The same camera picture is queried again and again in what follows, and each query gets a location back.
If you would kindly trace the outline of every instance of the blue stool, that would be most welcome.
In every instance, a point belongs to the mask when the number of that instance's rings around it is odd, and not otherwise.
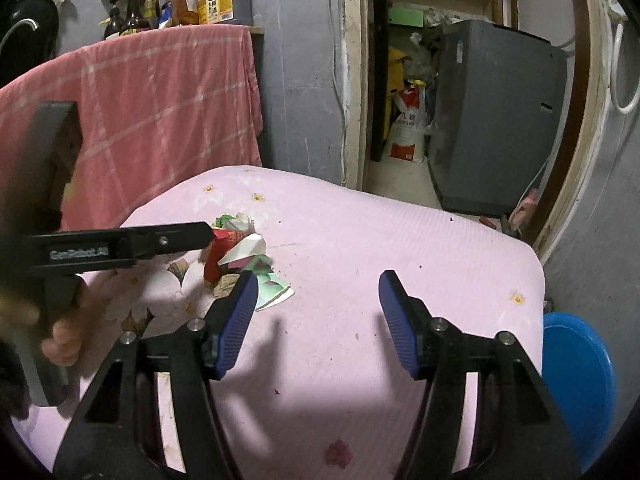
[[[579,317],[544,316],[542,378],[569,426],[582,471],[596,459],[613,418],[616,378],[604,343]]]

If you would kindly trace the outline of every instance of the glass bottle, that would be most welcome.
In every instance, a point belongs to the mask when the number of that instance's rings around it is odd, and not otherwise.
[[[144,4],[142,15],[149,22],[151,28],[158,28],[158,19],[160,18],[160,1],[147,0]]]
[[[127,4],[127,19],[122,27],[121,36],[128,36],[136,32],[143,32],[151,29],[149,22],[142,17],[140,12],[140,2],[138,0],[129,0]]]
[[[124,19],[120,16],[120,9],[116,6],[118,0],[109,0],[112,5],[109,11],[110,20],[107,26],[104,28],[104,40],[112,40],[120,35],[120,31],[124,25]]]

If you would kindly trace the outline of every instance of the doorway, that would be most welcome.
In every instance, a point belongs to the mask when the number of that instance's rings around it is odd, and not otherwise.
[[[533,243],[554,205],[554,196],[558,196],[564,183],[566,168],[571,163],[584,114],[585,96],[583,92],[575,91],[575,84],[576,78],[588,77],[589,73],[589,25],[579,23],[576,15],[583,10],[577,9],[578,6],[576,0],[373,0],[371,10],[375,14],[375,38],[372,47],[375,63],[374,72],[369,73],[369,91],[371,92],[372,83],[375,90],[369,100],[371,127],[367,151],[370,157],[365,161],[364,191],[402,202],[444,208],[473,219],[485,216],[497,228],[504,225],[504,219],[500,222],[501,217],[508,218],[522,200],[531,197],[531,202],[537,204],[538,208],[534,207],[528,212],[526,226],[523,225],[521,231],[513,234]],[[497,80],[495,74],[485,66],[484,73],[480,70],[481,75],[476,73],[475,79],[468,82],[468,86],[457,89],[460,95],[456,99],[459,102],[452,106],[451,95],[455,91],[450,87],[460,86],[460,82],[453,80],[451,75],[465,79],[470,73],[477,71],[478,67],[465,67],[467,72],[456,75],[450,66],[442,66],[442,56],[453,56],[452,63],[456,64],[460,38],[455,39],[455,29],[458,28],[458,35],[465,34],[460,30],[466,26],[464,22],[469,21],[482,22],[482,26],[477,28],[481,28],[480,33],[484,35],[487,30],[495,29],[498,47],[490,54],[494,56],[494,60],[499,58],[498,62],[509,56],[504,48],[500,48],[507,41],[505,38],[514,37],[519,41],[516,49],[522,51],[523,44],[542,46],[543,50],[546,48],[552,55],[558,53],[561,61],[529,73],[529,80],[535,83],[530,83],[528,89],[526,86],[522,89],[510,86],[508,80]],[[465,49],[463,41],[464,61],[467,54]],[[487,56],[478,59],[486,62]],[[511,69],[504,69],[507,78],[509,70],[513,71],[514,60],[516,68],[518,67],[517,59],[518,56],[515,56],[510,60]],[[532,63],[526,57],[521,56],[520,59],[522,65]],[[393,65],[399,61],[402,65],[401,85],[397,84],[397,72],[396,81],[391,81]],[[544,98],[540,98],[540,92],[534,92],[535,95],[528,102],[524,100],[529,108],[536,102],[536,109],[529,110],[533,115],[520,126],[514,124],[517,124],[518,117],[523,120],[521,111],[515,116],[504,113],[502,122],[495,120],[496,110],[500,112],[501,105],[507,109],[513,107],[510,92],[521,94],[530,90],[532,84],[540,84],[536,80],[536,71],[545,73],[547,85]],[[520,79],[524,77],[521,73],[518,76]],[[493,86],[482,86],[488,77],[493,77]],[[390,134],[394,129],[394,120],[401,115],[394,101],[398,100],[399,92],[411,88],[412,82],[415,83],[416,80],[418,92],[420,85],[426,86],[424,110],[426,129],[429,131],[424,136],[424,152],[417,154],[416,162],[409,162],[399,158],[397,153],[396,156],[391,156],[389,143],[393,140]],[[484,124],[481,121],[482,111],[478,113],[477,110],[479,105],[475,104],[474,110],[473,103],[469,104],[468,94],[474,89],[476,99],[479,98],[480,102],[484,102],[483,99],[486,100],[488,94],[495,97],[492,104],[485,104],[485,108],[494,107],[494,117]],[[447,124],[442,119],[447,110],[463,116],[469,125],[479,126],[475,129],[469,126],[471,133],[461,133],[464,128],[459,124],[450,124],[451,121]],[[542,122],[536,127],[529,126],[531,121],[538,118]],[[468,136],[471,134],[482,137],[483,126],[486,137],[484,142],[478,144],[477,139],[469,141]],[[452,148],[452,136],[457,142],[466,140]],[[457,168],[453,177],[456,182],[453,187],[457,189],[453,192],[446,189],[447,184],[443,184],[450,175],[438,174],[438,165],[442,165],[438,158],[442,158],[443,152],[447,150],[466,152],[465,156],[458,156],[457,160],[452,160],[451,153],[444,153],[449,157],[444,165]],[[563,164],[566,165],[564,174],[556,171],[557,166]],[[461,186],[466,186],[462,197],[459,193]]]

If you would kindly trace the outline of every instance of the finger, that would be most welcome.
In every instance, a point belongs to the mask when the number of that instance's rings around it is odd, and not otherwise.
[[[76,290],[74,301],[78,308],[87,308],[92,304],[91,292],[89,291],[89,287],[86,286],[86,283],[84,281],[80,285],[78,285],[78,290]]]
[[[58,344],[67,344],[82,337],[82,323],[78,312],[71,312],[57,320],[51,329],[51,335]]]
[[[53,364],[59,366],[71,366],[78,360],[81,342],[75,341],[67,344],[56,343],[53,339],[45,339],[42,342],[42,353]]]
[[[0,317],[7,323],[32,325],[37,322],[40,312],[29,301],[2,295],[0,297]]]

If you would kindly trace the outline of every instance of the pink mattress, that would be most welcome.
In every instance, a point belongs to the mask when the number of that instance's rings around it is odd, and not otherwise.
[[[295,290],[254,315],[236,367],[212,385],[247,480],[393,478],[424,383],[401,368],[388,334],[377,285],[385,269],[394,269],[434,316],[464,332],[493,337],[510,330],[540,370],[545,282],[536,255],[459,216],[236,166],[178,184],[124,225],[213,222],[236,212],[255,219],[276,272]],[[76,367],[81,392],[119,333],[105,321],[97,329]],[[168,381],[159,383],[165,453],[180,468]],[[470,376],[456,468],[468,464],[476,385]],[[32,407],[27,421],[16,422],[49,468],[72,412],[72,402]],[[338,439],[353,454],[345,469],[325,463]]]

